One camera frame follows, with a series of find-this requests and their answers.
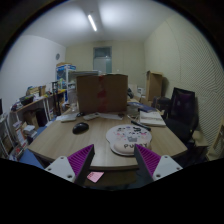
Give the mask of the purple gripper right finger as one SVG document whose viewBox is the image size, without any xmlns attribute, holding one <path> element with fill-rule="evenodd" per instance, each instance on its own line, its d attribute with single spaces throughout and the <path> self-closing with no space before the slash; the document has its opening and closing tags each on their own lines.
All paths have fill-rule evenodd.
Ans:
<svg viewBox="0 0 224 224">
<path fill-rule="evenodd" d="M 153 181 L 160 180 L 182 169 L 170 156 L 159 156 L 150 149 L 138 144 L 134 147 L 134 155 L 140 170 Z"/>
</svg>

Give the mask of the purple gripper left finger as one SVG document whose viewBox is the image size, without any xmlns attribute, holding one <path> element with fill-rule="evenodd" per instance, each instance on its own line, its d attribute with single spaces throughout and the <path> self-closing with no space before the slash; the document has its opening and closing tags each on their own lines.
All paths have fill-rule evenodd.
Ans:
<svg viewBox="0 0 224 224">
<path fill-rule="evenodd" d="M 70 156 L 59 156 L 46 171 L 82 186 L 95 155 L 94 145 L 84 147 Z"/>
</svg>

